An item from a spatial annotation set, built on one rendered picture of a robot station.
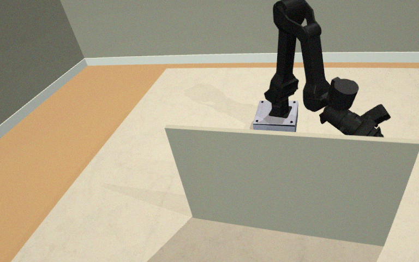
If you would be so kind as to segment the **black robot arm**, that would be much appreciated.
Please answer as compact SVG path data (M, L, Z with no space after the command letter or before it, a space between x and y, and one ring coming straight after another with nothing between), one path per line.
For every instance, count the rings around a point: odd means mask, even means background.
M306 26L301 26L304 19ZM338 127L343 117L350 113L359 90L356 82L336 77L329 84L325 79L321 47L321 27L315 21L314 10L305 0L280 0L273 6L273 22L278 28L278 53L276 73L264 95L272 103L269 116L287 118L292 106L289 96L298 90L299 79L293 74L296 38L301 42L306 83L303 89L304 106L319 115L321 124L326 121ZM363 122L372 119L377 124L391 117L382 104L357 117Z

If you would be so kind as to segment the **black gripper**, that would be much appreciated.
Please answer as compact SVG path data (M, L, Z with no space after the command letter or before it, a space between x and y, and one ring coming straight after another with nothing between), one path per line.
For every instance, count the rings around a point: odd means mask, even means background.
M344 135L382 137L381 128L372 119L365 119L363 122L357 114L350 112L340 121L337 129ZM374 127L377 127L375 129Z

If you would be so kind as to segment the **dark grey flat panel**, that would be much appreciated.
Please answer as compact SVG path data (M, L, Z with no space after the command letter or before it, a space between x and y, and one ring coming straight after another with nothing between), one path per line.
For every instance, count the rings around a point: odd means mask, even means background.
M419 139L166 125L193 218L383 246Z

